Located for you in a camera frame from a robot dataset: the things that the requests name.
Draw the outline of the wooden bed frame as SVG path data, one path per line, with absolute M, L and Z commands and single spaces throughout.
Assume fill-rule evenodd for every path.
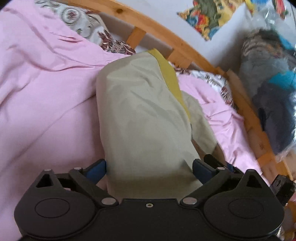
M 241 80 L 232 71 L 211 65 L 198 51 L 150 17 L 117 1 L 66 1 L 69 6 L 103 12 L 134 26 L 127 43 L 135 48 L 146 34 L 171 46 L 167 56 L 180 68 L 196 64 L 202 70 L 226 76 L 234 103 L 245 118 L 250 147 L 260 164 L 274 163 L 266 133 Z M 284 207 L 259 174 L 235 174 L 217 194 L 199 205 L 171 199 L 125 199 L 122 204 L 100 205 L 94 224 L 76 240 L 278 240 Z

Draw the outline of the floral patterned quilt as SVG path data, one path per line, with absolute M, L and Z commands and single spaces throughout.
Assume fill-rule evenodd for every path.
M 133 55 L 135 49 L 125 41 L 114 39 L 102 18 L 88 9 L 68 6 L 56 1 L 35 1 L 40 8 L 48 8 L 57 15 L 71 30 L 90 42 L 99 45 L 104 51 Z M 218 92 L 224 102 L 234 107 L 229 82 L 222 75 L 206 71 L 180 68 L 171 63 L 177 75 L 191 75 L 200 78 Z

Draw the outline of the landscape drawing poster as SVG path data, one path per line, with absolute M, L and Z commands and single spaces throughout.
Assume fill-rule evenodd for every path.
M 210 41 L 219 30 L 243 28 L 256 11 L 253 1 L 192 1 L 190 7 L 177 15 Z

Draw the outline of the pink bed sheet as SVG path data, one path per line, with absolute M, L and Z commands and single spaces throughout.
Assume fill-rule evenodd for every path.
M 42 170 L 67 172 L 105 159 L 96 80 L 125 57 L 81 37 L 35 1 L 11 1 L 1 10 L 1 240 L 21 237 L 14 210 Z M 203 80 L 177 78 L 181 92 L 197 101 L 190 87 L 198 83 L 203 95 L 230 110 Z M 227 162 L 260 170 L 242 121 L 231 124 L 230 140 L 215 139 Z

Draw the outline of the beige olive brown hooded jacket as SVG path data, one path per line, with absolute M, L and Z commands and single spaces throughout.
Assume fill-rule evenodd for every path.
M 109 194 L 181 199 L 201 187 L 192 172 L 194 143 L 210 154 L 217 141 L 158 50 L 107 64 L 97 75 L 96 99 Z

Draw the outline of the plastic bag of clothes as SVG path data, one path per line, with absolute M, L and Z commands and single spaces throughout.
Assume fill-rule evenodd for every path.
M 295 27 L 287 19 L 272 5 L 251 15 L 239 69 L 278 161 L 295 149 Z

